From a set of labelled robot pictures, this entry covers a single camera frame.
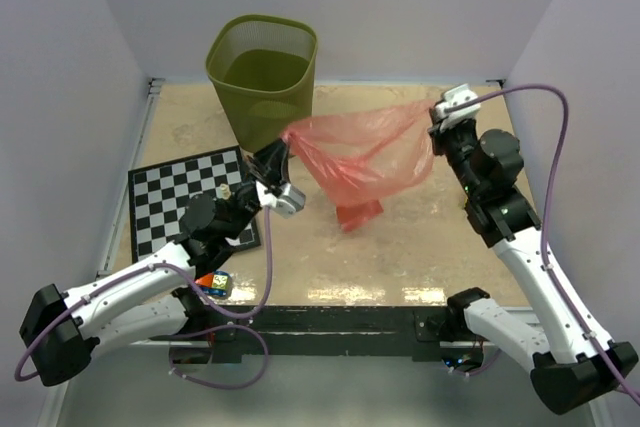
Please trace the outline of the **red plastic trash bag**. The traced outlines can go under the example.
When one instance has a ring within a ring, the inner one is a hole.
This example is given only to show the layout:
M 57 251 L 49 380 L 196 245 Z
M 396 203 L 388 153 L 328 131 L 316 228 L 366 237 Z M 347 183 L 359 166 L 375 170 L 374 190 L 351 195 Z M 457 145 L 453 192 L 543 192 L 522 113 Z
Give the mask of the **red plastic trash bag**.
M 381 200 L 431 173 L 434 153 L 428 100 L 369 111 L 312 116 L 281 134 L 335 206 L 344 232 L 384 212 Z

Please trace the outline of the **olive green mesh trash bin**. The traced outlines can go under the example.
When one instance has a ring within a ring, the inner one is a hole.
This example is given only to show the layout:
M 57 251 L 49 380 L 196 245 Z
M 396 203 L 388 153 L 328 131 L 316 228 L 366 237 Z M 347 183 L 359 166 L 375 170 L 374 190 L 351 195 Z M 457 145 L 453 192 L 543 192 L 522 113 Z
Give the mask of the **olive green mesh trash bin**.
M 237 143 L 254 153 L 312 115 L 318 39 L 308 25 L 249 14 L 229 21 L 205 59 Z

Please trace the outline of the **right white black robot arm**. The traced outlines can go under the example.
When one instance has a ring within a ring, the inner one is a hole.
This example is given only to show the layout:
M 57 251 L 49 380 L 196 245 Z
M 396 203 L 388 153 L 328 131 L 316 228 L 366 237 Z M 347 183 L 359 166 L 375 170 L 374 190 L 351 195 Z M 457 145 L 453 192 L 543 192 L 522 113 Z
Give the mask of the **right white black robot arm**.
M 555 414 L 615 390 L 638 354 L 595 319 L 543 243 L 541 221 L 515 185 L 524 165 L 518 139 L 501 129 L 477 135 L 473 119 L 437 123 L 429 134 L 463 188 L 470 225 L 513 275 L 541 325 L 531 327 L 471 288 L 448 298 L 445 329 L 459 340 L 475 334 L 495 344 Z

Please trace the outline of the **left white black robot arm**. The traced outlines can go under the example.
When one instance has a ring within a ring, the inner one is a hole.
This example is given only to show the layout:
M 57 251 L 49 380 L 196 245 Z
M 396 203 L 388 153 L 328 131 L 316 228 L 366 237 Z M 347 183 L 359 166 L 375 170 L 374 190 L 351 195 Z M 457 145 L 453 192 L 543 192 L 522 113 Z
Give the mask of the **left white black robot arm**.
M 216 304 L 198 285 L 234 254 L 231 240 L 257 215 L 300 212 L 305 196 L 290 182 L 289 145 L 278 139 L 242 162 L 246 176 L 228 194 L 191 197 L 179 219 L 178 234 L 145 259 L 100 280 L 60 291 L 39 289 L 19 328 L 24 353 L 14 370 L 18 382 L 37 378 L 47 386 L 64 383 L 100 354 L 139 340 L 168 336 L 196 339 L 207 315 L 223 317 L 219 330 L 249 332 L 267 300 L 250 310 Z

